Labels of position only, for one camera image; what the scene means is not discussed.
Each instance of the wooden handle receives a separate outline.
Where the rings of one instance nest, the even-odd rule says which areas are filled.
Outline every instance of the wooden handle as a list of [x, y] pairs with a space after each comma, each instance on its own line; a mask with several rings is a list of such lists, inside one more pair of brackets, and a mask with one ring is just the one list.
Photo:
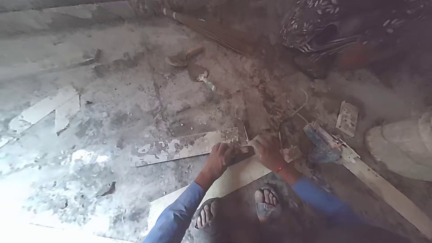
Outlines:
[[194, 55], [196, 55], [196, 54], [199, 54], [199, 53], [201, 53], [202, 51], [204, 51], [204, 49], [205, 49], [205, 47], [204, 46], [199, 46], [199, 47], [195, 47], [195, 48], [192, 48], [192, 49], [190, 49], [188, 52], [187, 52], [187, 57], [189, 58], [189, 57], [192, 57], [192, 56], [194, 56]]

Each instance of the fabric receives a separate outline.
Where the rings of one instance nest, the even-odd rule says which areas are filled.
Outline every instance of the fabric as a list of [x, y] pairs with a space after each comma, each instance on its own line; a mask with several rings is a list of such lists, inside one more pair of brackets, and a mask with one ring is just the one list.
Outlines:
[[206, 193], [195, 182], [159, 216], [143, 243], [180, 243]]
[[351, 207], [335, 196], [316, 186], [309, 178], [303, 176], [292, 189], [299, 197], [315, 210], [324, 213], [333, 224], [362, 223]]
[[[324, 213], [330, 222], [335, 224], [362, 223], [347, 203], [317, 187], [307, 177], [302, 177], [292, 188], [303, 201]], [[175, 202], [161, 213], [143, 243], [180, 243], [204, 195], [204, 190], [193, 182]]]

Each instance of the wooden plank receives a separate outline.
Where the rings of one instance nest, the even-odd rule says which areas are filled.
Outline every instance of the wooden plank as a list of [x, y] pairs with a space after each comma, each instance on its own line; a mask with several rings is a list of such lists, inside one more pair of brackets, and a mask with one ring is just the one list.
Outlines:
[[[213, 183], [204, 196], [201, 204], [210, 198], [224, 197], [270, 172], [271, 170], [261, 165], [258, 155], [254, 155], [244, 161], [230, 166], [225, 171], [225, 173]], [[157, 219], [164, 209], [172, 204], [186, 190], [187, 187], [188, 186], [185, 186], [175, 192], [150, 202], [147, 227], [143, 233], [143, 236], [149, 234], [150, 230], [155, 226]]]
[[138, 153], [141, 161], [135, 166], [144, 166], [196, 155], [210, 153], [216, 143], [238, 142], [237, 128], [210, 131], [168, 140], [152, 142], [142, 146]]
[[432, 240], [432, 220], [404, 194], [359, 158], [355, 158], [355, 163], [344, 162], [343, 165], [406, 220], [412, 223], [429, 240]]

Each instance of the hand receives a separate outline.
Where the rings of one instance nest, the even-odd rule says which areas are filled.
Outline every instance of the hand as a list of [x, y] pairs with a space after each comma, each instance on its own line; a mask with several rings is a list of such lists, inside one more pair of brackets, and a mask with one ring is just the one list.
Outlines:
[[201, 170], [195, 182], [200, 185], [205, 191], [216, 181], [230, 166], [233, 151], [233, 145], [217, 143], [213, 146], [209, 158]]
[[294, 185], [303, 175], [294, 167], [293, 162], [285, 161], [278, 138], [269, 134], [258, 135], [248, 145], [254, 147], [255, 153], [259, 154], [261, 164], [279, 173], [288, 184]]
[[280, 152], [279, 139], [269, 134], [256, 136], [248, 143], [254, 147], [255, 153], [260, 156], [260, 162], [273, 172], [278, 172], [287, 163]]

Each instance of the foot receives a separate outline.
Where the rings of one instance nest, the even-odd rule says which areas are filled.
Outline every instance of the foot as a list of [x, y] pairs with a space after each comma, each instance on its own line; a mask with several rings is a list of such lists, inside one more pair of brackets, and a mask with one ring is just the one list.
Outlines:
[[257, 215], [261, 223], [266, 222], [270, 216], [279, 215], [281, 205], [275, 191], [265, 186], [255, 192], [255, 202], [257, 205]]
[[201, 207], [200, 211], [198, 212], [197, 222], [195, 224], [197, 229], [202, 229], [207, 225], [211, 225], [212, 219], [217, 213], [217, 205], [217, 201], [209, 201], [207, 204], [204, 203], [203, 207]]
[[218, 212], [220, 198], [205, 201], [195, 212], [195, 225], [192, 234], [195, 242], [220, 243], [224, 242], [224, 228], [221, 224], [221, 213]]

